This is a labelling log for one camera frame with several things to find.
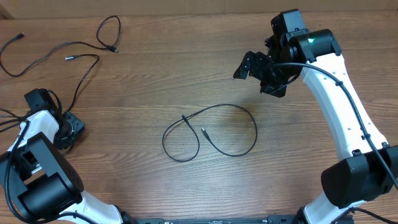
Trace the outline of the black usb cable removed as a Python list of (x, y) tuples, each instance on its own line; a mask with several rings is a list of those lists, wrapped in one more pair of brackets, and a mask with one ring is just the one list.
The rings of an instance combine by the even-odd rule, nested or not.
[[(100, 31), (102, 29), (102, 27), (111, 19), (116, 19), (117, 23), (118, 23), (118, 32), (116, 35), (116, 40), (114, 41), (113, 44), (105, 44), (102, 40), (100, 40), (99, 38), (99, 34)], [(46, 55), (44, 55), (43, 57), (33, 61), (31, 64), (29, 64), (23, 71), (21, 71), (18, 74), (12, 74), (11, 72), (9, 72), (6, 67), (4, 66), (3, 62), (1, 62), (1, 70), (4, 71), (7, 75), (9, 75), (10, 77), (21, 77), (23, 76), (25, 73), (27, 73), (31, 68), (33, 68), (34, 66), (36, 66), (37, 64), (43, 62), (44, 60), (47, 60), (55, 51), (57, 51), (58, 49), (61, 49), (63, 47), (69, 46), (69, 45), (85, 45), (87, 47), (90, 47), (92, 49), (96, 49), (96, 50), (107, 50), (110, 51), (112, 53), (119, 53), (119, 50), (117, 49), (117, 45), (119, 43), (120, 40), (120, 36), (121, 36), (121, 20), (118, 16), (113, 15), (113, 16), (109, 16), (106, 19), (104, 19), (101, 24), (98, 26), (97, 31), (96, 31), (96, 40), (98, 41), (98, 43), (101, 46), (95, 46), (95, 45), (91, 45), (87, 42), (82, 42), (82, 41), (69, 41), (69, 42), (63, 42), (61, 44), (56, 45), (54, 48), (52, 48)]]

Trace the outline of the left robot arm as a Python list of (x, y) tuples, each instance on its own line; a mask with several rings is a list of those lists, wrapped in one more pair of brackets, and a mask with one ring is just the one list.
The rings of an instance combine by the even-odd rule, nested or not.
[(24, 223), (133, 223), (127, 212), (88, 193), (66, 160), (85, 130), (73, 113), (46, 89), (25, 94), (30, 110), (15, 116), (15, 143), (1, 154), (1, 185), (10, 211)]

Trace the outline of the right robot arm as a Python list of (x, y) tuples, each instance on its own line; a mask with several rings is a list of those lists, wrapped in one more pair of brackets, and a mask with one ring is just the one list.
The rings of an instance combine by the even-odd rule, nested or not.
[(247, 52), (234, 77), (254, 77), (261, 93), (278, 98), (301, 78), (318, 101), (338, 156), (321, 174), (322, 193), (287, 221), (352, 223), (351, 214), (364, 203), (397, 187), (397, 148), (364, 109), (332, 31), (310, 31), (298, 9), (281, 12), (271, 26), (273, 34), (265, 41), (268, 53)]

